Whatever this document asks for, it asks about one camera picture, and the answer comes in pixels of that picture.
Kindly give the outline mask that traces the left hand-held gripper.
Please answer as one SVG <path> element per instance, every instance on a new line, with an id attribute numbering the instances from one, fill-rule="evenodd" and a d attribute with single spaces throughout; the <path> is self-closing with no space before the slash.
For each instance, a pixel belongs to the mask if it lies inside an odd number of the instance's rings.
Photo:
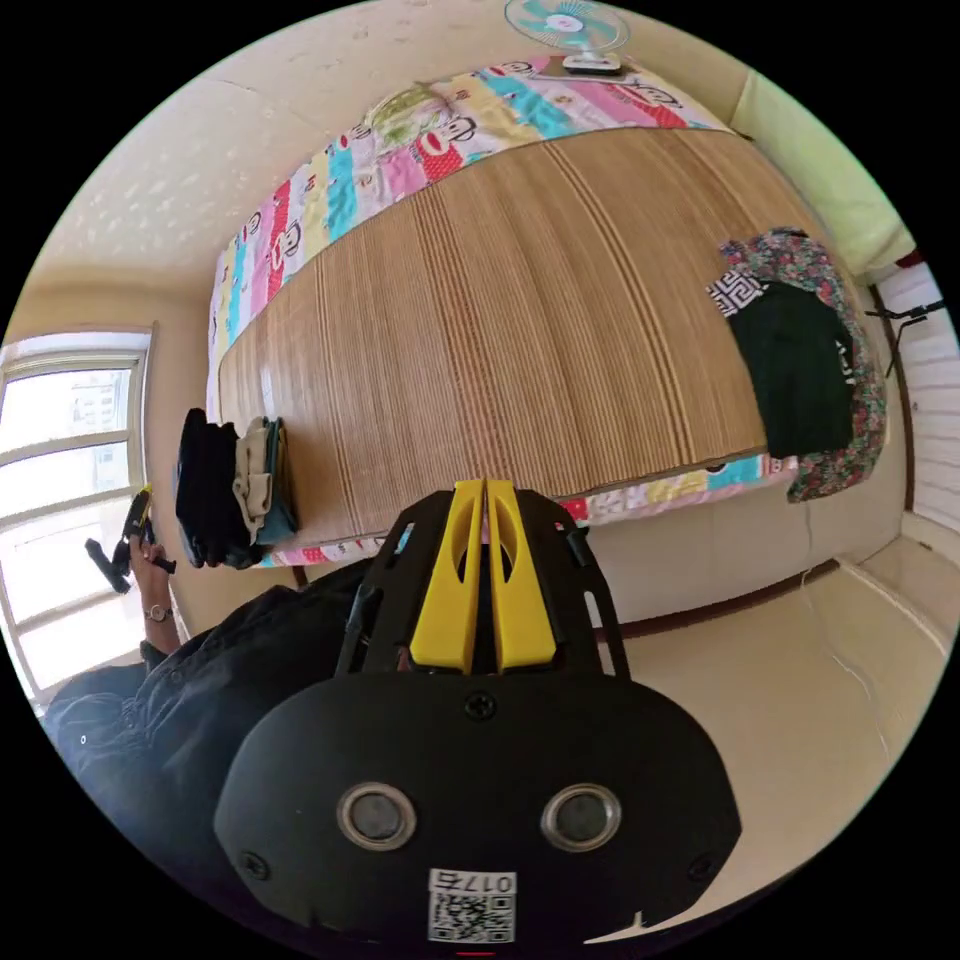
<path id="1" fill-rule="evenodd" d="M 141 544 L 153 545 L 155 535 L 153 531 L 151 509 L 152 509 L 152 486 L 144 485 L 133 497 L 128 509 L 121 539 L 114 551 L 114 566 L 123 576 L 130 573 L 130 540 L 132 537 L 138 539 Z"/>

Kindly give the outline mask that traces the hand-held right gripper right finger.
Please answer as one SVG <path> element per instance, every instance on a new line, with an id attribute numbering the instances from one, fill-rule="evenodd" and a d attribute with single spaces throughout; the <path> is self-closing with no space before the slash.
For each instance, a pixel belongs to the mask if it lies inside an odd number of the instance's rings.
<path id="1" fill-rule="evenodd" d="M 547 668 L 557 644 L 518 494 L 507 480 L 486 484 L 492 623 L 500 673 Z"/>

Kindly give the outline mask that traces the person's left hand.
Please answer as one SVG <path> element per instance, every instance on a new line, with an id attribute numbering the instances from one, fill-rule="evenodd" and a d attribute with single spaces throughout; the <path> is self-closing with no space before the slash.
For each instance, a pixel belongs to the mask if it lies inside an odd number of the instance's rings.
<path id="1" fill-rule="evenodd" d="M 158 565 L 166 560 L 166 551 L 162 544 L 148 543 L 138 537 L 131 537 L 130 566 L 144 609 L 159 606 L 172 607 L 170 593 L 170 574 Z"/>

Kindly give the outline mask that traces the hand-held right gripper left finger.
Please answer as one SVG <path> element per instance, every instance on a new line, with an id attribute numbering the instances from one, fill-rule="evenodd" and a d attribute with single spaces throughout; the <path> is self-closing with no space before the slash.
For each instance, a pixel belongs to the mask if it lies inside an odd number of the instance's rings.
<path id="1" fill-rule="evenodd" d="M 485 481 L 459 482 L 441 530 L 409 651 L 418 668 L 468 673 L 473 664 Z"/>

